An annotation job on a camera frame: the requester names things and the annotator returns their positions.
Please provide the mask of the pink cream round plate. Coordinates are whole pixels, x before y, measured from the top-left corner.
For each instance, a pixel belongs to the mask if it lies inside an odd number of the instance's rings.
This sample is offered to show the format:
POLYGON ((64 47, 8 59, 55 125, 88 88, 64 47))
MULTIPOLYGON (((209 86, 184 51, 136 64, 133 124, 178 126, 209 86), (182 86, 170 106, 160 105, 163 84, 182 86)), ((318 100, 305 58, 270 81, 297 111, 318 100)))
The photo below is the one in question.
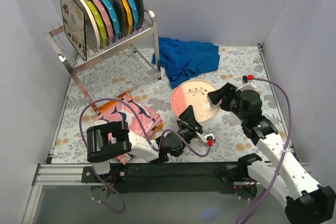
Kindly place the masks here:
POLYGON ((171 96, 171 107, 174 114, 179 117, 191 105, 198 123, 208 121, 219 111, 219 107, 212 105, 207 96, 209 92, 216 90, 217 87, 214 84, 202 79, 183 82, 174 89, 171 96))

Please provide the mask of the square floral plate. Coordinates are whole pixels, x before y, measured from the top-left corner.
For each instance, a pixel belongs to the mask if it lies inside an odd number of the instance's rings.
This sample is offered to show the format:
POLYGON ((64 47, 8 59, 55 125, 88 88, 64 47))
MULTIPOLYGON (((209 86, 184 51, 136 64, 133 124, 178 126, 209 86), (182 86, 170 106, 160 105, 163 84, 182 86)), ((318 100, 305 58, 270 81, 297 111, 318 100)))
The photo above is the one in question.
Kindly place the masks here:
POLYGON ((65 34, 82 60, 86 60, 84 12, 75 0, 60 0, 60 6, 65 34))

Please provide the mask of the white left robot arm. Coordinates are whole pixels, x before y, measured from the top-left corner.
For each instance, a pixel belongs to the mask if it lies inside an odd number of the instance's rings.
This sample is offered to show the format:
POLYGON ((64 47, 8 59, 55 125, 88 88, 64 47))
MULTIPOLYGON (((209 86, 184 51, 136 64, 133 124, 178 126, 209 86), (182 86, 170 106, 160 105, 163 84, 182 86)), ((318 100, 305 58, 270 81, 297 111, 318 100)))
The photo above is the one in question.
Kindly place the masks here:
POLYGON ((204 144, 207 139, 202 135, 202 126, 196 121, 190 105, 177 119, 179 130, 169 132, 155 141, 135 134, 125 120, 98 123, 87 129, 87 160, 94 166, 93 175, 100 182, 111 178, 110 160, 123 154, 140 157, 149 163, 167 162, 168 156, 179 157, 187 144, 197 138, 204 144))

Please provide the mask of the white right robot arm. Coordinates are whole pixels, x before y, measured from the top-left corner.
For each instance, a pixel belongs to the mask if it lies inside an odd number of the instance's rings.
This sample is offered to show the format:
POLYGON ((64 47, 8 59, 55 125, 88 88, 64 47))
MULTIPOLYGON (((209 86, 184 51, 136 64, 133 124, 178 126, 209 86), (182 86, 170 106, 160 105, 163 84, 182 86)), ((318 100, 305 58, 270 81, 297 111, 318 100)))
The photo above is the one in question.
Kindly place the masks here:
POLYGON ((265 188, 259 196, 261 202, 272 194, 290 223, 323 223, 333 217, 335 191, 311 177, 287 150, 277 128, 262 113, 263 103, 254 81, 246 81, 239 88, 227 83, 207 96, 213 105, 241 120, 244 134, 273 164, 271 169, 253 154, 242 157, 237 168, 242 180, 254 179, 265 188))

